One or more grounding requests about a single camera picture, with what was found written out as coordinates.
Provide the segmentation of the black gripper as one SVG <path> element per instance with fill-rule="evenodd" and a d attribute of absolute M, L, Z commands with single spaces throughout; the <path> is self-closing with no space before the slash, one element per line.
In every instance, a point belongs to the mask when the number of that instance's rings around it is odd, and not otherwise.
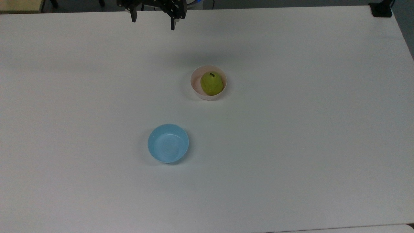
<path fill-rule="evenodd" d="M 117 0 L 117 5 L 129 10 L 132 22 L 136 22 L 136 7 L 140 5 L 160 8 L 170 16 L 171 30 L 175 30 L 176 23 L 187 14 L 186 0 Z"/>

